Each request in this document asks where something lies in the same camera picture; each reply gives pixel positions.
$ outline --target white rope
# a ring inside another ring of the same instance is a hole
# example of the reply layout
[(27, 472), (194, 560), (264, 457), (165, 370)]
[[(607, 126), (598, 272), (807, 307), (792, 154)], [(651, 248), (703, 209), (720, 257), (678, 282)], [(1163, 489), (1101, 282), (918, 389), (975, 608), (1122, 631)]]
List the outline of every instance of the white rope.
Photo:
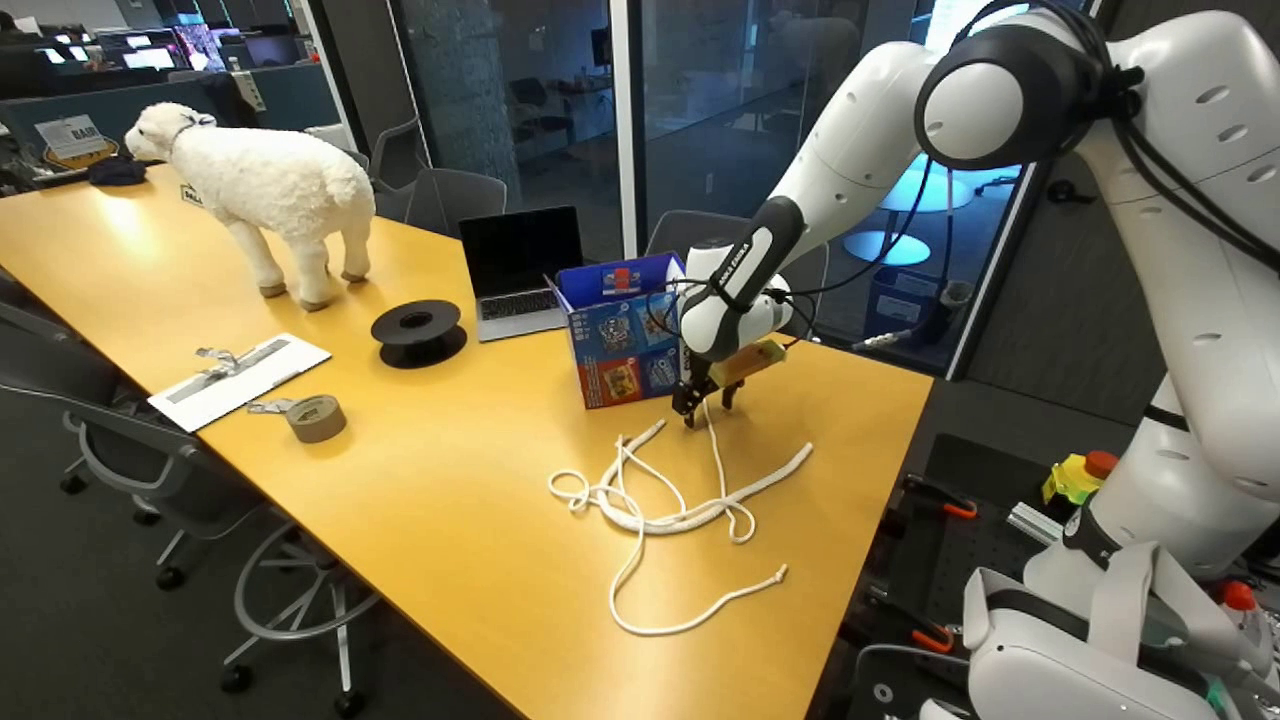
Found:
[[(761, 474), (757, 485), (749, 489), (737, 489), (726, 493), (726, 474), (725, 474), (725, 459), (720, 459), (720, 440), (716, 440), (716, 428), (709, 421), (709, 437), (712, 437), (712, 459), (716, 459), (716, 479), (720, 479), (720, 494), (686, 507), (685, 493), (659, 472), (651, 466), (638, 446), (662, 428), (662, 421), (656, 421), (651, 428), (645, 428), (638, 437), (631, 440), (616, 440), (616, 457), (612, 463), (598, 472), (598, 479), (592, 485), (584, 472), (575, 466), (560, 466), (546, 474), (546, 493), (556, 499), (565, 499), (569, 510), (589, 510), (589, 507), (598, 507), (598, 517), (624, 531), (636, 535), (636, 547), (626, 557), (624, 567), (612, 573), (612, 583), (607, 583), (607, 616), (631, 631), (631, 634), (678, 634), (678, 631), (691, 631), (700, 624), (709, 624), (720, 608), (726, 608), (731, 601), (745, 601), (745, 597), (757, 597), (757, 591), (766, 591), (777, 589), (785, 576), (789, 576), (789, 564), (778, 564), (772, 576), (757, 580), (757, 583), (745, 583), (745, 589), (731, 589), (725, 591), (720, 601), (712, 601), (703, 612), (696, 612), (691, 619), (678, 619), (678, 624), (636, 624), (618, 612), (618, 591), (626, 589), (626, 580), (638, 573), (645, 564), (645, 545), (648, 535), (676, 535), (676, 531), (696, 531), (703, 524), (712, 524), (716, 517), (726, 519), (726, 541), (731, 545), (749, 545), (761, 526), (757, 510), (745, 504), (750, 499), (757, 493), (766, 493), (772, 485), (789, 479), (799, 472), (799, 463), (813, 457), (813, 442), (803, 442), (785, 466)], [(636, 463), (645, 474), (651, 474), (656, 485), (662, 485), (673, 494), (676, 494), (676, 510), (673, 517), (656, 517), (648, 519), (645, 507), (636, 504), (636, 494), (626, 493), (626, 463)]]

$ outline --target black tape roll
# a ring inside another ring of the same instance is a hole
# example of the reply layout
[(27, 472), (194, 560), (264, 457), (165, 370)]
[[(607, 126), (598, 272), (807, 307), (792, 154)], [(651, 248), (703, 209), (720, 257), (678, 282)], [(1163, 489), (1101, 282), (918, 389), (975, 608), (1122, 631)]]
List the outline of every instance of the black tape roll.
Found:
[(457, 323), (457, 304), (417, 301), (396, 304), (370, 319), (370, 337), (382, 344), (379, 361), (390, 369), (425, 369), (457, 356), (468, 344), (468, 331)]

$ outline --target laptop screen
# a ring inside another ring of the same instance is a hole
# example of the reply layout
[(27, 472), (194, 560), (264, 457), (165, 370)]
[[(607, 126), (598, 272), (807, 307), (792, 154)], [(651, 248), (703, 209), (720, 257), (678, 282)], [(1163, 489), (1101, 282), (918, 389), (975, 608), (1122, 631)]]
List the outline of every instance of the laptop screen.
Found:
[(535, 209), (460, 218), (477, 294), (542, 286), (560, 267), (584, 264), (575, 209)]

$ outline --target sheep leg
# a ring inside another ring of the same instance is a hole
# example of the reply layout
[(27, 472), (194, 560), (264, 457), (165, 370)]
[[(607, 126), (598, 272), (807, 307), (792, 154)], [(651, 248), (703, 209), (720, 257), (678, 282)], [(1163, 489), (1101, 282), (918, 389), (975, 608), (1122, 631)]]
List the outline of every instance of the sheep leg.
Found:
[(366, 280), (366, 222), (343, 226), (343, 280), (364, 282)]
[(335, 301), (335, 282), (328, 274), (322, 236), (283, 236), (295, 259), (295, 293), (291, 301), (308, 311)]
[(233, 240), (238, 243), (238, 250), (249, 257), (249, 267), (251, 267), (251, 280), (256, 280), (256, 293), (264, 294), (283, 294), (283, 274), (281, 274), (281, 264), (264, 240), (259, 226), (242, 222), (242, 218), (224, 218), (224, 226), (233, 232)]

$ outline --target chair wheel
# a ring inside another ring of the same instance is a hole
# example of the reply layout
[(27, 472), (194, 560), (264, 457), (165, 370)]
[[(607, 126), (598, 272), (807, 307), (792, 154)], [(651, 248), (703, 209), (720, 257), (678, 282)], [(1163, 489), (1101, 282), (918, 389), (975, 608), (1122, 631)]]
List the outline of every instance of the chair wheel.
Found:
[(364, 697), (339, 693), (339, 697), (331, 700), (331, 707), (335, 707), (335, 716), (355, 716), (355, 712), (364, 707)]
[(224, 693), (242, 693), (251, 682), (251, 673), (242, 665), (224, 667)]
[(66, 466), (55, 489), (63, 489), (66, 494), (79, 494), (82, 493), (82, 474), (77, 466)]
[(165, 564), (165, 567), (155, 573), (155, 589), (165, 589), (165, 591), (179, 589), (183, 580), (189, 580), (189, 573), (183, 573), (183, 567), (171, 567), (171, 564)]
[(143, 524), (143, 526), (152, 526), (152, 524), (158, 524), (158, 510), (132, 507), (132, 519)]

